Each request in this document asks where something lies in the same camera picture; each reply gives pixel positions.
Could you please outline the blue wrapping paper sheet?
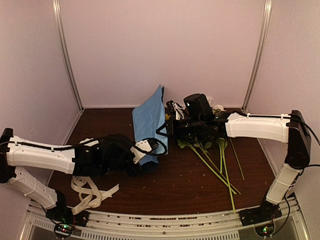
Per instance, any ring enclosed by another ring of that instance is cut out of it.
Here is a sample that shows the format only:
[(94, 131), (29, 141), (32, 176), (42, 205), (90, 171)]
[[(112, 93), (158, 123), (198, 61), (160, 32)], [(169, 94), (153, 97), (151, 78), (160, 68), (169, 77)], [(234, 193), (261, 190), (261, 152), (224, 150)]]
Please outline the blue wrapping paper sheet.
[(165, 123), (164, 90), (164, 87), (159, 85), (151, 97), (132, 111), (134, 138), (137, 142), (156, 138), (168, 146), (168, 138), (156, 133)]

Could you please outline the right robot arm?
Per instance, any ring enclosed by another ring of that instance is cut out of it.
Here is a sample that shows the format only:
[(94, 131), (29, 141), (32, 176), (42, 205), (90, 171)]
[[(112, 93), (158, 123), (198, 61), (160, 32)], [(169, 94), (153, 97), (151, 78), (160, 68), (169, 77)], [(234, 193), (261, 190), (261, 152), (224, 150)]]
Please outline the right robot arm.
[(298, 175), (310, 164), (311, 129), (300, 111), (290, 114), (261, 115), (241, 111), (214, 112), (203, 93), (184, 98), (185, 109), (166, 103), (168, 114), (156, 133), (196, 144), (206, 144), (219, 138), (256, 138), (287, 144), (284, 164), (276, 175), (264, 198), (265, 203), (256, 210), (259, 220), (268, 220)]

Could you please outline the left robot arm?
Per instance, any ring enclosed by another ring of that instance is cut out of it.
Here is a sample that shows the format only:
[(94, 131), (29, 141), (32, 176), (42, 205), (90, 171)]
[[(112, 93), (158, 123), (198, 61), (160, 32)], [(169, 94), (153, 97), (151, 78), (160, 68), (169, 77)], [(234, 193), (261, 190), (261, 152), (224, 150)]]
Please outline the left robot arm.
[(25, 167), (54, 170), (87, 181), (113, 169), (140, 170), (141, 159), (151, 151), (147, 140), (133, 142), (122, 134), (60, 146), (28, 141), (14, 135), (13, 129), (5, 128), (0, 136), (0, 181), (12, 184), (61, 222), (67, 222), (72, 211), (67, 207), (65, 195), (44, 186)]

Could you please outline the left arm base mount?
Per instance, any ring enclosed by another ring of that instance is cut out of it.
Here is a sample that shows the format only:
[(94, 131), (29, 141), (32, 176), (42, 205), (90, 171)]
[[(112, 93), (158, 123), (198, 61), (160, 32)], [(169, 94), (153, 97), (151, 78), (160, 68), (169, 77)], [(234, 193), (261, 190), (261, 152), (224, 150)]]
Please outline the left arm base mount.
[(56, 206), (51, 209), (42, 208), (45, 216), (54, 224), (53, 233), (59, 239), (66, 239), (70, 237), (76, 226), (86, 227), (89, 220), (90, 213), (86, 210), (78, 214), (73, 214), (72, 209), (67, 207), (65, 195), (57, 191)]

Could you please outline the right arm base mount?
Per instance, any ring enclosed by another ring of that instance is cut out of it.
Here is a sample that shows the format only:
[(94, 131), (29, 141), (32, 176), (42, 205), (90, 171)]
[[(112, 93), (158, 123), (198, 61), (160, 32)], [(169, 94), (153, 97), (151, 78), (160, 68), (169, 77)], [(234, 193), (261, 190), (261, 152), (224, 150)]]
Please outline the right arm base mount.
[(239, 213), (242, 226), (254, 225), (255, 233), (262, 238), (270, 238), (275, 230), (275, 218), (282, 216), (279, 204), (263, 200), (257, 207), (241, 210)]

